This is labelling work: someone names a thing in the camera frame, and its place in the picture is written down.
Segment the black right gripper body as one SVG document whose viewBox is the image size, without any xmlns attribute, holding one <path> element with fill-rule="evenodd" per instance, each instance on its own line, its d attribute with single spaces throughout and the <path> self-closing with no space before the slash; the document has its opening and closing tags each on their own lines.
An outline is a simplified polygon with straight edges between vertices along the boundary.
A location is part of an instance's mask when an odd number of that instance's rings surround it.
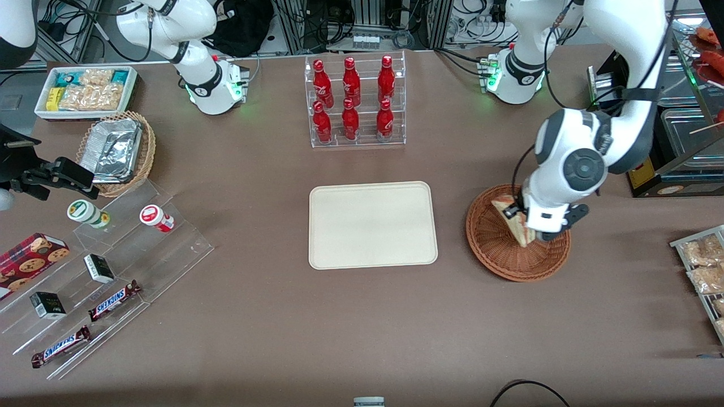
<svg viewBox="0 0 724 407">
<path fill-rule="evenodd" d="M 35 147 L 41 142 L 1 125 L 2 188 L 25 193 L 40 201 L 49 198 L 55 162 L 38 157 Z"/>
</svg>

